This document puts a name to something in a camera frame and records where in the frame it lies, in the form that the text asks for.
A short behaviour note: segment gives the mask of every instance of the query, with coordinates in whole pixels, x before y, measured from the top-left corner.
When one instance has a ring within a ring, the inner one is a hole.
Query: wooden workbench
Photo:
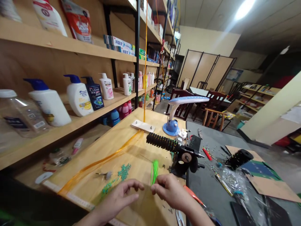
[[[167,121],[166,115],[146,110],[145,117],[146,123],[156,127],[156,134],[168,137],[162,130],[163,124]],[[49,189],[59,192],[82,168],[115,153],[137,133],[138,130],[130,126],[136,119],[143,121],[143,109],[137,108],[119,124],[76,155],[71,162],[59,169],[43,184]],[[180,129],[186,128],[185,121],[178,120],[178,124]],[[117,225],[122,222],[130,226],[177,225],[175,211],[173,210],[171,213],[168,210],[169,205],[157,195],[153,196],[150,190],[152,161],[159,161],[159,174],[167,174],[167,168],[172,164],[170,152],[147,144],[146,136],[147,133],[139,134],[131,142],[128,152],[100,167],[94,167],[65,197],[88,211],[92,210],[100,202],[102,189],[108,183],[103,176],[98,176],[95,173],[112,171],[111,180],[117,180],[117,174],[121,170],[121,166],[129,163],[131,169],[128,178],[135,178],[143,182],[145,190],[139,191],[139,200],[122,210],[116,219],[110,223]]]

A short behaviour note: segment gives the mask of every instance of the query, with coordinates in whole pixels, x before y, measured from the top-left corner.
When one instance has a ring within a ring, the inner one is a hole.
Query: blue lamp base
[[[169,136],[177,136],[180,132],[177,120],[169,120],[163,125],[163,131]]]

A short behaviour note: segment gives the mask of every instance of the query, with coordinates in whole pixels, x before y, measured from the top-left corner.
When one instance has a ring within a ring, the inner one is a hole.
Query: red snack bag
[[[70,0],[61,0],[73,38],[93,44],[89,11]]]

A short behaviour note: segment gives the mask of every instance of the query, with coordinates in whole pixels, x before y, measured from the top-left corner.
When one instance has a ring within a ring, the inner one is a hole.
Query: person's left hand
[[[131,188],[135,191],[144,190],[143,184],[136,179],[129,179],[119,183],[105,199],[93,210],[99,214],[103,224],[112,220],[126,206],[137,201],[139,194],[128,195]]]

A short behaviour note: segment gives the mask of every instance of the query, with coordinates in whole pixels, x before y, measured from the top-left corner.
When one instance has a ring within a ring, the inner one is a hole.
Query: cardboard sheet
[[[240,150],[241,148],[237,148],[237,147],[233,147],[233,146],[229,146],[226,145],[226,148],[229,150],[229,152],[234,155],[236,152],[238,152],[238,150]],[[253,155],[253,160],[258,161],[258,162],[264,162],[264,160],[255,152],[255,151],[251,151],[251,150],[247,150],[248,152],[250,152]]]
[[[264,177],[250,177],[247,175],[257,192],[261,195],[267,195],[275,198],[281,198],[293,202],[301,202],[301,199],[293,190],[283,181],[275,181]]]

